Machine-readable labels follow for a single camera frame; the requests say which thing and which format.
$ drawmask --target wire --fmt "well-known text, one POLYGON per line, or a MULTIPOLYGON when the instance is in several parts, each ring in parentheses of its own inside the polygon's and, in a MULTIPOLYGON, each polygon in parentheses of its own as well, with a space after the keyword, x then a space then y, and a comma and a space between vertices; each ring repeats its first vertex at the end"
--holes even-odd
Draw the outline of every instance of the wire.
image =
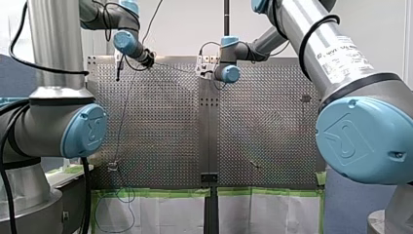
POLYGON ((122 129, 124 127, 127 107, 128 107, 128 103, 129 103, 130 95, 131 95, 131 88, 133 87, 133 83, 134 83, 135 78, 136 78, 136 73, 134 74, 134 76, 131 80, 130 87, 127 90, 127 96, 125 97, 124 108, 122 110, 122 115, 121 115, 121 123, 119 124, 119 129, 118 129, 118 133, 117 133, 117 136, 116 136, 116 151, 115 151, 114 162, 118 162, 119 147, 120 147, 120 144, 121 144, 121 132, 122 132, 122 129))
POLYGON ((286 45, 282 48, 282 50, 280 50, 280 51, 278 51, 278 52, 276 52, 276 53, 274 53, 274 54, 271 54, 270 57, 274 57, 274 56, 277 56, 277 55, 281 54, 283 51, 285 51, 285 49, 286 49, 288 46, 289 46, 289 41, 288 41, 288 43, 286 43, 286 45))
POLYGON ((257 62, 257 57, 255 56, 255 53, 251 50, 251 47, 244 41, 241 41, 240 43, 246 45, 246 47, 248 48, 248 54, 251 54, 251 56, 252 56, 251 63, 255 64, 257 62))
POLYGON ((120 193, 123 189, 125 189, 125 188, 119 189, 116 193, 108 193, 108 194, 105 194, 104 196, 102 196, 102 197, 100 197, 100 198, 98 199, 97 204, 96 204, 96 207, 95 207, 95 210, 94 210, 94 221, 96 222, 97 228, 98 228, 101 232, 105 232, 105 233, 124 233, 124 232, 127 232, 127 231, 131 230, 131 229, 134 227, 134 224, 136 223, 136 218, 135 218, 135 216, 134 216, 133 210, 131 209, 131 203, 136 199, 136 194, 135 194, 135 192, 134 192, 134 190, 133 190, 132 188, 129 188, 129 187, 128 187, 128 190, 129 190, 129 191, 128 191, 128 201, 124 201, 124 200, 122 200, 122 199, 120 198, 120 196, 119 196, 119 193, 120 193), (115 195, 116 198, 117 198, 120 202, 122 202, 122 203, 124 203, 124 204, 128 204, 128 210, 131 212, 131 217, 132 217, 132 223, 131 223, 131 225, 130 225, 129 227, 127 227, 126 229, 121 230, 121 231, 108 231, 108 230, 103 230, 103 229, 101 228, 98 220, 97 220, 97 215, 96 215, 96 214, 97 214, 97 208, 99 207, 100 202, 101 202, 104 198, 107 198, 107 197, 113 196, 113 195, 115 195))
POLYGON ((82 158, 81 160, 83 164, 83 171, 85 174, 85 189, 86 189, 82 234, 88 234, 89 224, 91 222, 91 209, 92 209, 91 172, 89 171, 88 158, 82 158))
POLYGON ((125 61, 127 62, 127 65, 128 65, 132 70, 134 70, 134 71, 144 71, 144 70, 149 69, 149 67, 147 67, 147 66, 143 67, 142 69, 133 67, 133 66, 130 64, 130 62, 128 61, 128 57, 125 57, 125 61))
POLYGON ((146 31, 145 36, 144 36, 143 39, 142 39, 142 45, 145 43, 145 40, 146 40, 146 38, 147 38, 148 35, 149 35, 149 31, 151 30, 152 23, 153 23, 153 21, 154 21, 154 19, 155 19, 155 16, 158 14, 158 11, 159 11, 159 8, 160 8, 161 5, 162 5, 162 2, 164 2, 164 0, 160 0, 160 1, 159 1, 158 6, 157 6, 157 8, 156 8, 156 10, 155 10, 155 13, 154 13, 154 15, 152 16, 151 21, 149 22, 148 30, 146 31))
POLYGON ((125 55, 122 55, 121 60, 119 61, 119 64, 117 64, 117 68, 116 68, 116 81, 120 81, 121 80, 121 68, 122 68, 122 62, 125 59, 125 55))
POLYGON ((16 43, 18 42, 18 40, 20 38, 21 32, 24 29, 24 21, 25 21, 26 13, 27 13, 27 2, 25 2, 24 6, 23 6, 18 32, 16 33, 15 37, 12 40, 12 44, 9 47, 9 54, 10 54, 10 57, 12 57, 12 59, 14 59, 15 61, 17 61, 19 63, 22 63, 26 66, 30 66, 30 67, 33 67, 33 68, 36 68, 36 69, 39 69, 39 70, 48 71, 48 72, 52 72, 52 73, 71 74, 71 75, 85 75, 85 76, 89 75, 89 71, 69 71, 69 70, 49 68, 49 67, 37 65, 35 63, 32 63, 32 62, 29 62, 29 61, 18 58, 15 55, 14 50, 15 50, 15 45, 16 45, 16 43))
POLYGON ((199 52, 199 55, 200 55, 200 56, 203 54, 203 49, 204 49, 204 47, 207 46, 207 45, 210 45, 210 44, 213 44, 213 45, 216 45, 216 46, 221 47, 221 45, 220 45, 219 43, 217 43, 217 42, 212 42, 212 41, 206 42, 206 43, 203 44, 202 47, 200 48, 200 52, 199 52))
POLYGON ((4 168, 3 151, 4 151, 4 147, 6 145, 6 141, 8 139, 8 135, 10 133, 10 130, 13 128, 13 126, 16 123, 19 116, 23 112, 25 112, 29 107, 28 106, 28 100, 27 100, 27 103, 24 106, 17 107, 15 105, 15 107, 18 108, 18 111, 16 112, 16 114, 10 120, 9 124, 7 125, 6 131, 4 132, 4 134, 2 135, 1 140, 0 140, 0 175, 3 179, 4 188, 6 190, 7 202, 8 202, 8 205, 9 205, 10 230, 11 230, 12 234, 18 234, 18 229, 17 229, 17 226, 16 226, 16 214, 15 214, 15 203, 14 203, 14 199, 13 199, 13 191, 12 191, 12 187, 10 185, 9 179, 7 177, 7 174, 6 174, 6 169, 4 168))
POLYGON ((223 90, 225 89, 225 87, 227 86, 227 83, 224 83, 224 85, 222 86, 222 88, 218 88, 218 87, 216 86, 215 82, 214 82, 214 81, 212 81, 212 82, 213 82, 213 86, 215 86, 215 89, 217 89, 218 91, 223 91, 223 90))
MULTIPOLYGON (((131 11, 130 9, 128 9, 128 8, 118 4, 118 3, 113 3, 113 2, 109 2, 109 3, 106 3, 106 4, 102 4, 102 3, 97 2, 95 0, 92 0, 92 2, 96 3, 97 5, 99 5, 100 7, 103 8, 103 24, 106 27, 105 33, 104 33, 106 41, 110 41, 110 39, 112 37, 112 29, 113 29, 113 27, 112 27, 112 18, 110 16, 108 6, 116 6, 118 8, 121 8, 125 12, 129 13, 134 18, 134 20, 136 21, 138 30, 140 29, 139 16, 135 12, 131 11)), ((128 29, 128 30, 134 30, 136 32, 139 32, 138 30, 136 30, 134 28, 125 28, 124 27, 124 28, 118 28, 118 29, 128 29)))
POLYGON ((185 72, 185 73, 188 73, 188 74, 193 74, 195 72, 195 71, 187 71, 187 70, 179 69, 179 68, 176 68, 176 67, 173 67, 171 65, 164 64, 164 63, 155 62, 155 64, 160 65, 160 66, 169 67, 173 70, 177 70, 177 71, 180 71, 180 72, 185 72))

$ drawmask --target hanging cable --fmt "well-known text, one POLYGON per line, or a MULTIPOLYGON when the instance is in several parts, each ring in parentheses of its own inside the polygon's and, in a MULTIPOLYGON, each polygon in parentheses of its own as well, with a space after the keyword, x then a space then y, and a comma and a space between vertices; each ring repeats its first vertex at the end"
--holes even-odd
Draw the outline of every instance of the hanging cable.
POLYGON ((88 234, 89 224, 91 222, 91 209, 92 209, 91 172, 89 171, 88 158, 82 158, 81 160, 83 164, 83 171, 85 174, 85 190, 86 190, 82 234, 88 234))
POLYGON ((116 193, 108 193, 108 194, 105 194, 105 195, 99 197, 99 199, 97 200, 96 207, 95 207, 95 209, 94 209, 94 221, 95 221, 95 223, 96 223, 96 227, 97 227, 101 232, 104 232, 104 233, 125 233, 125 232, 131 230, 131 229, 134 227, 134 224, 136 223, 136 218, 135 218, 135 216, 134 216, 133 210, 131 209, 131 203, 132 203, 135 199, 136 199, 136 194, 135 194, 134 190, 133 190, 132 188, 129 188, 129 187, 127 187, 127 188, 121 188, 121 189, 119 189, 116 193), (128 189, 128 190, 127 190, 127 191, 128 191, 128 201, 122 200, 121 197, 119 196, 119 194, 121 193, 121 191, 124 190, 124 189, 128 189), (97 209, 98 209, 98 207, 100 206, 101 201, 102 201, 104 198, 108 198, 108 197, 112 197, 112 196, 116 196, 116 198, 117 198, 121 203, 128 204, 128 210, 129 210, 130 213, 131 213, 132 222, 131 222, 131 225, 130 225, 129 227, 125 228, 124 230, 120 230, 120 231, 108 231, 108 230, 105 230, 105 229, 103 229, 103 228, 100 226, 100 223, 99 223, 99 221, 98 221, 98 218, 97 218, 97 209))
POLYGON ((277 56, 277 55, 281 54, 282 52, 285 51, 286 48, 288 48, 288 46, 289 46, 289 41, 286 43, 286 45, 280 51, 278 51, 274 54, 271 54, 270 57, 274 57, 274 56, 277 56))
POLYGON ((12 59, 14 59, 15 61, 17 61, 19 63, 22 63, 26 66, 30 66, 30 67, 33 67, 33 68, 36 68, 36 69, 39 69, 39 70, 48 71, 48 72, 52 72, 52 73, 56 73, 56 74, 71 74, 71 75, 85 75, 85 76, 89 75, 89 71, 69 71, 69 70, 49 68, 49 67, 46 67, 46 66, 41 66, 41 65, 23 60, 21 58, 18 58, 15 55, 14 50, 15 50, 15 45, 16 45, 17 41, 19 40, 21 32, 23 31, 23 28, 24 28, 24 21, 25 21, 26 13, 27 13, 27 2, 25 2, 24 6, 23 6, 18 32, 16 33, 16 35, 13 38, 12 43, 9 47, 9 54, 10 54, 10 57, 12 59))
POLYGON ((136 30, 136 29, 134 29, 134 28, 129 28, 129 27, 128 27, 128 28, 119 27, 119 28, 117 28, 118 30, 127 29, 127 30, 133 30, 133 31, 139 32, 139 30, 140 30, 139 16, 138 16, 134 11, 132 11, 132 10, 130 10, 130 9, 128 9, 128 8, 126 8, 126 7, 118 4, 118 3, 108 2, 108 3, 106 3, 106 4, 102 4, 102 3, 97 2, 97 1, 95 1, 95 0, 93 0, 92 2, 96 3, 97 5, 99 5, 100 7, 102 7, 102 9, 103 9, 103 10, 102 10, 102 11, 103 11, 103 24, 104 24, 104 26, 105 26, 105 28, 106 28, 106 29, 105 29, 105 38, 106 38, 106 41, 108 41, 108 42, 110 41, 110 39, 111 39, 111 37, 112 37, 112 29, 113 29, 112 18, 111 18, 111 16, 110 16, 110 13, 109 13, 109 10, 108 10, 108 7, 109 7, 109 6, 116 6, 116 7, 118 7, 118 8, 121 8, 122 10, 124 10, 125 12, 127 12, 128 14, 130 14, 130 15, 134 18, 134 20, 136 21, 136 25, 137 25, 137 28, 138 28, 138 30, 136 30))
POLYGON ((145 40, 146 40, 146 38, 147 38, 148 35, 149 35, 149 31, 151 30, 152 23, 153 23, 153 21, 154 21, 154 19, 155 19, 155 16, 158 14, 158 11, 159 11, 159 9, 160 9, 160 7, 161 7, 161 5, 162 5, 163 2, 164 2, 164 0, 160 0, 159 3, 158 3, 158 6, 157 6, 157 8, 156 8, 156 10, 155 10, 155 13, 154 13, 154 15, 152 16, 151 21, 149 22, 148 30, 146 31, 145 36, 144 36, 143 39, 142 39, 142 45, 145 43, 145 40))

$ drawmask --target silver robot arm segment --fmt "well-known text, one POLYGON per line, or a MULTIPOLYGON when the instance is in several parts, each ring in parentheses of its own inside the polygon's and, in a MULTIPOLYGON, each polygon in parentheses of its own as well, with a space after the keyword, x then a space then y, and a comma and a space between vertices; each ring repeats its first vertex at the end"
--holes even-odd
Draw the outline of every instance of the silver robot arm segment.
POLYGON ((362 183, 413 181, 413 94, 393 73, 377 71, 328 13, 335 0, 258 0, 299 55, 321 107, 316 140, 326 162, 362 183))

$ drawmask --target white wall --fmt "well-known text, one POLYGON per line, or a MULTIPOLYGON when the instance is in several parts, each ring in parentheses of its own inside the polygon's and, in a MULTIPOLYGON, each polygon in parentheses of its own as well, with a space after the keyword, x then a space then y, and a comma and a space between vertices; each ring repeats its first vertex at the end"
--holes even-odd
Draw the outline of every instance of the white wall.
MULTIPOLYGON (((159 1, 138 1, 143 37, 159 1)), ((266 16, 252 12, 250 2, 232 0, 230 13, 231 34, 248 42, 258 38, 271 26, 266 16)), ((224 33, 223 8, 223 0, 165 0, 145 45, 162 56, 194 56, 205 42, 220 42, 224 33)), ((205 53, 214 54, 217 50, 210 46, 205 53)), ((279 57, 296 55, 288 48, 279 57)))
POLYGON ((400 77, 404 77, 407 1, 337 0, 333 10, 341 17, 342 31, 352 37, 373 66, 400 77))

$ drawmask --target perforated metal panel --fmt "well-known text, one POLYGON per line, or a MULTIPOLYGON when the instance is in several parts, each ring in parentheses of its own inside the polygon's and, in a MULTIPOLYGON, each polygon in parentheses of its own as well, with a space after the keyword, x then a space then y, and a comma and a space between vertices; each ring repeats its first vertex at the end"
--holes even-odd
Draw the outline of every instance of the perforated metal panel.
POLYGON ((221 92, 220 186, 312 188, 324 171, 315 142, 319 98, 295 58, 243 63, 221 92))
POLYGON ((92 160, 94 187, 200 187, 201 173, 217 168, 219 186, 315 188, 315 172, 325 166, 315 143, 319 99, 296 59, 241 63, 241 80, 214 98, 213 112, 201 94, 217 91, 198 82, 195 60, 161 58, 166 65, 150 72, 126 67, 116 82, 112 57, 91 58, 89 89, 109 113, 106 140, 92 160), (208 156, 214 137, 217 155, 208 156), (217 167, 208 163, 216 158, 217 167), (108 172, 115 159, 118 171, 108 172))
POLYGON ((177 58, 162 63, 168 66, 155 64, 143 72, 125 66, 116 82, 112 57, 90 59, 88 88, 109 114, 105 142, 93 159, 95 188, 200 187, 194 62, 177 58), (118 170, 108 172, 115 161, 118 170))

